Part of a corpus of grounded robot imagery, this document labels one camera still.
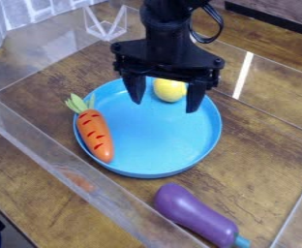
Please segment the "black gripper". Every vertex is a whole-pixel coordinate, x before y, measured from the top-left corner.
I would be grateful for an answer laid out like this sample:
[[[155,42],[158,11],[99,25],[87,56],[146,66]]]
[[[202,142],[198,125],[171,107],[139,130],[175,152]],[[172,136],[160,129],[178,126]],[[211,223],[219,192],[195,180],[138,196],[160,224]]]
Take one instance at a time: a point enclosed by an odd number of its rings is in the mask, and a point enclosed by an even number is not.
[[[180,80],[188,84],[186,113],[196,111],[206,89],[218,84],[223,60],[191,41],[190,21],[144,21],[146,37],[110,45],[131,101],[138,105],[146,91],[146,77]]]

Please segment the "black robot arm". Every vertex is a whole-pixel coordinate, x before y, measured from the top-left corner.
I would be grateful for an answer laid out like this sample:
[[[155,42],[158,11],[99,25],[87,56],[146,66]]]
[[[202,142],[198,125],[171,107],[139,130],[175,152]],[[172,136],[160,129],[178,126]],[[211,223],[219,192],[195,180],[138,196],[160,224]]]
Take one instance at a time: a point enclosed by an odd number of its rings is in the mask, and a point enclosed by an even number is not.
[[[122,77],[134,103],[142,102],[147,77],[178,80],[188,85],[187,113],[196,111],[204,92],[218,85],[224,60],[196,46],[215,39],[199,37],[191,24],[195,9],[203,9],[216,23],[223,22],[208,1],[144,0],[139,17],[146,37],[110,45],[112,69]]]

